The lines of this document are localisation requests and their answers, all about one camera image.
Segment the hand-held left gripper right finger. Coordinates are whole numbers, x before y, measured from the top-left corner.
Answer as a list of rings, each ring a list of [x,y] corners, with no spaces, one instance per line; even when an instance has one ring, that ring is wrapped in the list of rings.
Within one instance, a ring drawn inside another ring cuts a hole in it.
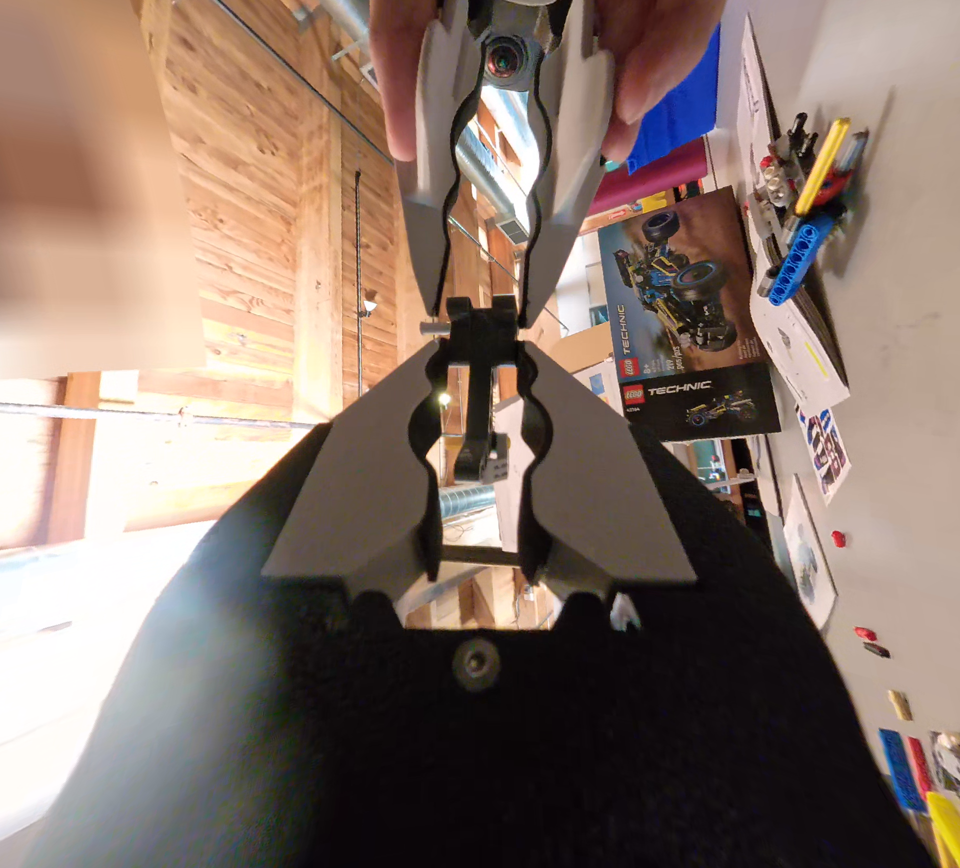
[[[529,342],[519,342],[521,437],[533,460],[519,502],[524,575],[561,598],[697,576],[628,422]]]

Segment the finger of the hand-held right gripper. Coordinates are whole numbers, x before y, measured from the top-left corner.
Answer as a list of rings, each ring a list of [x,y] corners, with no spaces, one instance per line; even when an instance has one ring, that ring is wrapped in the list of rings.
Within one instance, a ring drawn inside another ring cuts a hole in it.
[[[615,60],[595,40],[593,0],[572,0],[560,42],[538,62],[528,121],[540,170],[528,198],[531,236],[521,274],[520,326],[554,293],[603,177]]]
[[[469,0],[443,0],[424,34],[414,99],[415,160],[395,167],[414,279],[428,317],[439,313],[450,255],[447,218],[459,193],[455,153],[465,125],[458,116],[481,71],[468,14]]]

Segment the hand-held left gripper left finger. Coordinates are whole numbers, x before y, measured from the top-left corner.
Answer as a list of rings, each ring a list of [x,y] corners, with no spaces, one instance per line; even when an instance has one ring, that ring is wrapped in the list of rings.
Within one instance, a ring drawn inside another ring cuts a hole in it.
[[[441,436],[436,383],[445,342],[424,346],[331,423],[262,568],[315,579],[348,597],[397,601],[422,575],[435,581],[442,548],[439,485],[426,456]]]

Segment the black lego connector with pin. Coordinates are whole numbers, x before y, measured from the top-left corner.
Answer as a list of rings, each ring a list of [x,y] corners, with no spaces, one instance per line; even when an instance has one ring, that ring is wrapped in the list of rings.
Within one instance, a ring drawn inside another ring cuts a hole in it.
[[[469,298],[449,298],[447,322],[421,322],[419,332],[439,337],[445,369],[466,368],[468,386],[457,483],[492,485],[509,475],[510,442],[494,427],[493,391],[498,370],[514,368],[519,357],[519,313],[512,295],[495,296],[490,307],[474,308]]]

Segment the lego set box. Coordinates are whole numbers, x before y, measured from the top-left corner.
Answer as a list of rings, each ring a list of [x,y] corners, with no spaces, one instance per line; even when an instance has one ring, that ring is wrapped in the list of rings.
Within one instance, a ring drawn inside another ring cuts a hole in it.
[[[778,433],[734,190],[601,227],[598,245],[626,417],[661,442]]]

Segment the lego sticker sheet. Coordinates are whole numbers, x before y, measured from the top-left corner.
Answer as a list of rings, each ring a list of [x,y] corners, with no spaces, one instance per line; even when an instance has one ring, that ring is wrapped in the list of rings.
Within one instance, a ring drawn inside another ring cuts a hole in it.
[[[823,409],[818,414],[806,414],[797,405],[795,414],[822,499],[828,505],[852,468],[846,445],[842,441],[832,409]]]

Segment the lego instruction booklet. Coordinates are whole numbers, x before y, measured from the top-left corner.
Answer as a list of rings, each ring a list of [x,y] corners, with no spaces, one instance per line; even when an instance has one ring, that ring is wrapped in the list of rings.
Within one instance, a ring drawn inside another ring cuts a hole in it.
[[[799,291],[781,305],[767,296],[786,258],[788,244],[779,213],[762,175],[762,160],[779,134],[760,49],[750,16],[740,50],[736,136],[745,182],[743,210],[753,257],[750,315],[771,362],[807,415],[817,415],[850,397],[833,335],[810,295]]]

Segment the partly built lego car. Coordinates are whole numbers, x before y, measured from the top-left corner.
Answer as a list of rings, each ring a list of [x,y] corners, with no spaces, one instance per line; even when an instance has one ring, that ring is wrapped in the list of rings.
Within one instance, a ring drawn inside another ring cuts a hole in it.
[[[827,241],[849,219],[849,202],[870,130],[835,119],[822,145],[799,113],[759,163],[759,186],[747,199],[755,232],[757,294],[781,307],[795,298]]]

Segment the blue lego plate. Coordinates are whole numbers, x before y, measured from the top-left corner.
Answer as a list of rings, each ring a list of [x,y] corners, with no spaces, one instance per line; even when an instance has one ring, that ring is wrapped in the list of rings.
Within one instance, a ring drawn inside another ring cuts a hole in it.
[[[927,814],[927,804],[918,789],[913,770],[906,753],[902,735],[892,729],[878,730],[883,754],[889,769],[894,795],[900,807],[916,814]]]

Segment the yellow lego panel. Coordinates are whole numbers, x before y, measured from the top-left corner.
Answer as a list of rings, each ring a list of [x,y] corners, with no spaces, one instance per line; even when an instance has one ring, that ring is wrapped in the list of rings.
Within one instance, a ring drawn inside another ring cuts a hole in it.
[[[940,867],[959,867],[959,810],[945,795],[928,791],[926,805]]]

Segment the magenta mat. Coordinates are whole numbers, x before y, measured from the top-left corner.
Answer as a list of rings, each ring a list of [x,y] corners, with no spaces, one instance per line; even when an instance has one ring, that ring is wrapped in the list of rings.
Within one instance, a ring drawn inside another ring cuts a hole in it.
[[[667,189],[699,180],[708,173],[702,138],[694,139],[630,174],[623,165],[607,172],[587,211],[595,216],[622,205],[656,195]]]

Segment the blue plastic bin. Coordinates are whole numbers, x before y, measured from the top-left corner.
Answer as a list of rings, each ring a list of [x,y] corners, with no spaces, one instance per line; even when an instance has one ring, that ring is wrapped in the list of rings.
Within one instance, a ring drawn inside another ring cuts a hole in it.
[[[629,175],[714,129],[720,49],[717,26],[696,67],[643,118],[626,160]]]

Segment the cardboard box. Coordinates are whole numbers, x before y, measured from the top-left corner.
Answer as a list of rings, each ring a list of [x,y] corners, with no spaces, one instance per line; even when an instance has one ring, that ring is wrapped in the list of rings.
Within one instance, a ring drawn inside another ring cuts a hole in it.
[[[562,337],[545,353],[571,373],[591,368],[615,356],[611,325],[603,322]]]

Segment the white paper leaflet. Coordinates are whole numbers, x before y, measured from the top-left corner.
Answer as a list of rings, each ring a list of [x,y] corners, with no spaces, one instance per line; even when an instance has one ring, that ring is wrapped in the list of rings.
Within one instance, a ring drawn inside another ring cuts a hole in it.
[[[834,579],[822,549],[800,478],[791,478],[783,532],[798,597],[816,628],[822,632],[837,600]]]

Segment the clear plastic bag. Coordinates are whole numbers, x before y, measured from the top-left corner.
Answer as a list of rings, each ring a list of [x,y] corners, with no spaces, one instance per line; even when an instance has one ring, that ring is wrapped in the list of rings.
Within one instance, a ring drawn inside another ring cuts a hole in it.
[[[959,796],[959,732],[930,730],[929,744],[938,789]]]

